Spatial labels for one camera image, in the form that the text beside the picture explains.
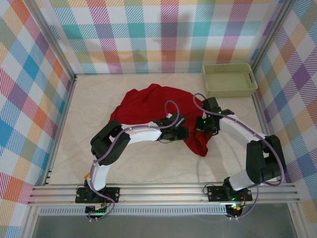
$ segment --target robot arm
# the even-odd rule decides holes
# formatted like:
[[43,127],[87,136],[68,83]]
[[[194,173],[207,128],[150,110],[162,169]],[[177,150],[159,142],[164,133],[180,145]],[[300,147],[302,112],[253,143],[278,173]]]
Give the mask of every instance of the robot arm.
[[257,131],[248,130],[248,126],[244,123],[237,123],[240,120],[232,111],[222,111],[215,98],[205,99],[203,101],[203,109],[225,115],[225,117],[210,115],[199,117],[196,122],[196,130],[213,133],[222,130],[239,142],[247,151],[246,169],[224,180],[222,187],[227,198],[238,194],[245,188],[281,176],[277,158],[275,158],[266,143],[256,135],[264,138],[272,146],[281,160],[284,173],[286,172],[283,151],[277,136],[267,136]]
[[140,125],[125,125],[120,124],[116,120],[109,122],[90,142],[92,153],[96,158],[103,156],[110,145],[111,138],[114,138],[118,133],[126,128],[137,127],[127,130],[120,135],[111,152],[95,165],[93,174],[91,175],[91,184],[96,190],[101,190],[106,186],[106,177],[113,164],[121,155],[127,145],[141,141],[157,141],[157,140],[184,140],[189,137],[188,128],[182,126],[186,120],[182,115],[179,115],[178,121],[169,128],[160,129],[159,126],[172,124],[176,119],[177,114],[168,115],[167,118],[159,119]]
[[[197,118],[196,130],[206,133],[217,133],[222,130],[229,134],[232,138],[238,141],[246,150],[246,169],[236,175],[228,177],[224,180],[222,189],[226,198],[230,200],[231,197],[239,194],[245,188],[255,184],[268,181],[281,175],[279,165],[271,150],[259,140],[255,134],[252,134],[245,127],[236,123],[239,121],[237,116],[230,110],[221,110],[215,98],[209,98],[203,101],[203,109],[209,112],[216,112],[218,114],[226,115],[220,116],[206,116]],[[169,125],[176,118],[176,114],[169,118],[160,119],[157,121],[149,122],[144,125]],[[106,186],[106,177],[110,165],[114,163],[125,147],[129,144],[141,141],[157,141],[161,139],[167,140],[183,140],[189,137],[188,129],[182,124],[186,120],[180,115],[178,121],[174,126],[166,129],[158,128],[137,128],[128,130],[119,136],[113,149],[105,157],[105,159],[95,165],[93,174],[91,175],[91,184],[95,190],[101,190]],[[121,125],[117,121],[109,122],[92,140],[92,153],[97,159],[101,158],[109,149],[112,141],[110,137],[116,137],[120,131],[125,128],[131,127],[130,125]],[[283,157],[279,139],[275,136],[266,136],[260,132],[256,132],[274,148],[277,152],[284,171],[286,172],[285,160]]]

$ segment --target black mounting bracket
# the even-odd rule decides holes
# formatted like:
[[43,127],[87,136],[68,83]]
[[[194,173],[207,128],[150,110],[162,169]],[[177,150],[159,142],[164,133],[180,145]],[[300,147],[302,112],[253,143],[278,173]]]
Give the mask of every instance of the black mounting bracket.
[[[85,187],[79,187],[76,191],[75,203],[104,203],[105,199],[100,196],[94,196],[90,198]],[[120,197],[120,188],[119,187],[105,187],[99,191],[104,196],[110,197],[116,203],[119,201]]]
[[227,217],[240,217],[242,215],[243,207],[237,210],[232,205],[226,205]]
[[252,194],[249,189],[244,189],[228,197],[223,189],[223,186],[208,186],[207,187],[208,201],[209,202],[244,202],[252,201]]
[[[219,107],[215,97],[205,99],[202,101],[202,103],[203,109],[207,110],[208,112],[218,113],[225,116],[234,115],[234,112],[229,109],[222,110],[221,107]],[[206,115],[206,118],[204,119],[202,117],[197,117],[195,130],[203,131],[205,133],[218,133],[218,131],[220,131],[219,120],[221,118],[223,118],[223,116]]]
[[95,219],[102,217],[107,213],[107,207],[96,210],[95,206],[86,206],[85,213],[90,213],[90,218]]

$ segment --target red cloth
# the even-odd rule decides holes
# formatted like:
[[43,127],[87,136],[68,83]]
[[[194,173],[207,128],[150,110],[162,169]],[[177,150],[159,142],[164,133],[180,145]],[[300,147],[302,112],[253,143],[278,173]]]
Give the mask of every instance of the red cloth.
[[[193,94],[171,87],[161,87],[151,84],[148,88],[138,91],[132,89],[127,92],[121,105],[111,114],[110,120],[117,120],[123,124],[142,124],[166,117],[164,105],[167,100],[173,100],[179,107],[180,113],[186,118],[186,127],[189,129],[189,138],[186,145],[197,155],[205,156],[208,152],[206,146],[212,134],[195,130],[196,118],[203,112],[193,102]],[[177,112],[172,103],[167,105],[168,113]]]

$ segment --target metal rod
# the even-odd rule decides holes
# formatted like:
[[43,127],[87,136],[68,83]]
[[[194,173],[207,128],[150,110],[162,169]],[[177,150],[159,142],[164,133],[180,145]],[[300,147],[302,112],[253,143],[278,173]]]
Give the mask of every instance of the metal rod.
[[[203,205],[233,204],[231,202],[208,202],[203,193],[205,183],[135,183],[109,184],[108,187],[120,187],[119,205]],[[74,205],[76,185],[36,186],[29,199],[30,206]],[[299,202],[300,198],[293,184],[280,187],[260,185],[258,203]],[[251,189],[253,197],[256,190]]]
[[53,31],[51,30],[50,26],[46,22],[41,10],[39,9],[38,5],[34,0],[24,0],[25,5],[28,7],[31,15],[36,20],[37,24],[40,27],[43,35],[45,36],[48,44],[55,52],[57,59],[60,61],[63,68],[66,70],[68,76],[73,80],[76,77],[75,72],[73,71],[72,67],[70,66],[64,52],[60,48],[57,39],[55,38]]
[[269,131],[263,110],[261,109],[260,97],[259,97],[257,91],[255,91],[252,94],[252,99],[253,99],[254,107],[255,107],[256,112],[257,112],[258,119],[260,121],[261,130],[265,135],[270,135],[270,131]]
[[278,34],[280,28],[282,27],[288,13],[292,9],[295,1],[296,0],[285,0],[284,1],[285,3],[282,6],[279,15],[277,16],[276,21],[274,22],[269,34],[267,35],[266,40],[263,43],[263,46],[261,47],[257,57],[254,60],[254,63],[251,66],[254,74],[256,73],[262,60],[264,59],[265,55],[267,54],[267,51],[269,50],[270,46],[272,45],[276,35]]
[[19,233],[19,238],[30,238],[33,236],[37,218],[39,216],[40,208],[33,206],[27,207],[25,217],[22,222],[22,226]]
[[68,110],[69,110],[69,107],[70,107],[71,99],[72,99],[73,94],[74,94],[75,86],[76,86],[76,80],[71,81],[71,85],[70,85],[70,89],[69,89],[69,93],[68,93],[68,98],[67,98],[65,107],[63,109],[63,112],[62,112],[62,119],[61,119],[61,122],[60,122],[60,126],[59,126],[59,129],[58,129],[57,135],[56,135],[56,139],[55,139],[55,141],[54,141],[54,143],[53,143],[53,145],[51,147],[48,165],[46,166],[46,169],[45,169],[45,172],[44,172],[44,177],[42,179],[42,185],[43,186],[46,185],[46,180],[48,178],[48,174],[49,174],[50,170],[54,166],[57,150],[58,150],[59,143],[60,143],[60,140],[61,140],[61,135],[62,135],[63,130],[64,130],[64,126],[65,126]]
[[308,227],[308,222],[306,221],[305,215],[301,211],[300,206],[301,205],[297,203],[288,204],[296,233],[300,238],[313,237]]

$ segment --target plaid wallpaper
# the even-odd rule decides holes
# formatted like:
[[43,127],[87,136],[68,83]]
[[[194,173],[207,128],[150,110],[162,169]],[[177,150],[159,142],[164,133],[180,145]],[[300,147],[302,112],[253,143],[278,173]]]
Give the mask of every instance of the plaid wallpaper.
[[22,0],[0,0],[0,237],[17,237],[70,85]]
[[250,62],[283,0],[37,0],[76,73]]
[[281,139],[317,234],[317,0],[297,0],[256,72],[269,129]]

